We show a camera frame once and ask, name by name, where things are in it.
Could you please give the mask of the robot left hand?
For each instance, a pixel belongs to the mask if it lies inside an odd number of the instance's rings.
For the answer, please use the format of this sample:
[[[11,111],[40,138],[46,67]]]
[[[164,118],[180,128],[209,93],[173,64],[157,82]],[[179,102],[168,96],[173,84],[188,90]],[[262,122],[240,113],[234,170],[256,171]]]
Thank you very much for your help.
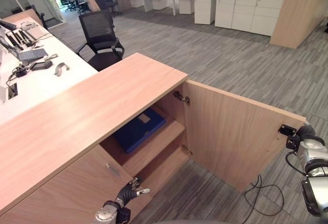
[[[120,205],[120,207],[125,207],[131,200],[149,194],[151,192],[150,188],[140,188],[141,179],[139,177],[134,177],[129,181],[118,193],[115,202]]]

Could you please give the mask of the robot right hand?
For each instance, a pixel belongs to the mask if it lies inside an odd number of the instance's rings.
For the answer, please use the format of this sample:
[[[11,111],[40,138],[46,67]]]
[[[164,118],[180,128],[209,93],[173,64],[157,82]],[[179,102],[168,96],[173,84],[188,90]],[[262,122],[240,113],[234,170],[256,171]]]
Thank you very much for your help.
[[[296,135],[301,139],[312,139],[316,136],[316,131],[311,124],[304,124],[296,132]]]

